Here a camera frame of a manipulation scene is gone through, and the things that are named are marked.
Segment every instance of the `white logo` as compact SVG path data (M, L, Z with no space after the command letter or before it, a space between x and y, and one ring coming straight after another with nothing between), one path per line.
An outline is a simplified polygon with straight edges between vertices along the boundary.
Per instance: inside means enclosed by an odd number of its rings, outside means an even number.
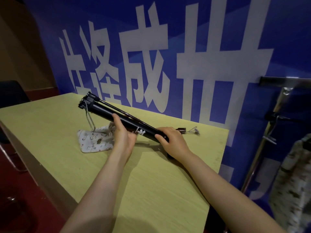
M146 131L144 131L143 129L140 129L139 131L138 131L138 134L140 134L140 135L144 135L144 133L145 133Z

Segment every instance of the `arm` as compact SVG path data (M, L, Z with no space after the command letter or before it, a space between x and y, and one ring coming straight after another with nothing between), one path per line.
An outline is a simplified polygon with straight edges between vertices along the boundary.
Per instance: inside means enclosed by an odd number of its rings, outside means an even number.
M233 233L285 233L265 211L193 154L179 131L168 127L158 129L169 137L168 143L162 136L155 136L165 151L189 171Z
M114 148L60 233L108 232L111 228L123 169L137 136L127 132L116 114L113 117L117 127Z

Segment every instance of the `chair leg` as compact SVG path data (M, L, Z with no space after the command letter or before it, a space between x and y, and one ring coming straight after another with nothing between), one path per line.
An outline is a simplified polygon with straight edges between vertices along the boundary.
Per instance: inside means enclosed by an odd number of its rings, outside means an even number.
M0 144L0 150L2 151L2 153L4 153L4 155L6 156L7 160L11 163L11 165L13 166L13 168L19 172L26 172L27 169L19 169L18 167L16 167L16 165L14 164L14 162L11 160L10 156L7 154L7 152L5 151L5 149L2 147L2 145Z

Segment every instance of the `blue wall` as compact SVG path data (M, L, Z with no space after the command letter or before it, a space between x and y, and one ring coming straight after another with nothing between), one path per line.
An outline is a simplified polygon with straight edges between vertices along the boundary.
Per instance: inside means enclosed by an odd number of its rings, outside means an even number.
M237 188L280 91L258 87L259 77L311 77L311 0L24 1L61 93L90 90L230 129L220 173ZM295 92L291 117L309 116L297 103L307 93ZM264 208L280 162L308 132L293 126L275 131L278 145L267 145L248 191Z

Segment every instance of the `yellow wooden table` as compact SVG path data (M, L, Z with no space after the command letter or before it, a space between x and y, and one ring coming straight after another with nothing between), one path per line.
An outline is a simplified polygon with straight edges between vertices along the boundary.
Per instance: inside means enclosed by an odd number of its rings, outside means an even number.
M77 131L89 130L82 96L65 94L0 109L0 121L17 153L37 184L68 218L109 151L82 153ZM200 136L184 135L190 149L219 171L228 130L123 105L120 109L152 125L198 126ZM92 114L97 127L109 121ZM115 207L114 232L202 233L209 205L187 172L167 160L161 146L138 136L126 164Z

